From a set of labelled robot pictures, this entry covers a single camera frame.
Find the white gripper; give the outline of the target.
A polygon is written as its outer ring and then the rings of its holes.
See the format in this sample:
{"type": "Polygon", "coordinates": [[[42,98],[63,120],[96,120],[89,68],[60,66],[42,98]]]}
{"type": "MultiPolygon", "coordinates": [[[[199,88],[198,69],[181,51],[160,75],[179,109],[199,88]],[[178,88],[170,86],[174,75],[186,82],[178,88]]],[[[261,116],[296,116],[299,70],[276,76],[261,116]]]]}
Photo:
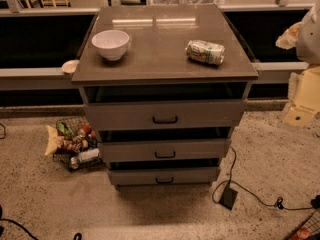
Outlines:
{"type": "MultiPolygon", "coordinates": [[[[275,45],[286,50],[294,48],[300,25],[300,22],[291,25],[278,37],[275,45]]],[[[320,66],[290,75],[288,99],[282,122],[291,127],[307,126],[320,112],[320,66]]]]}

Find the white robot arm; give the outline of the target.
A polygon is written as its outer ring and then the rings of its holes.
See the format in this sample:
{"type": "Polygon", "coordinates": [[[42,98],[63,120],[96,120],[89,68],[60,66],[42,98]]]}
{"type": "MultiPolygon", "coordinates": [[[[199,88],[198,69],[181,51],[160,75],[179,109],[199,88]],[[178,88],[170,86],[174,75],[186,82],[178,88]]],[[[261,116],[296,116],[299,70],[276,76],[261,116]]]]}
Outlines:
{"type": "Polygon", "coordinates": [[[279,36],[276,46],[295,48],[297,58],[308,64],[301,74],[289,78],[289,102],[282,117],[288,126],[306,126],[320,113],[320,2],[279,36]]]}

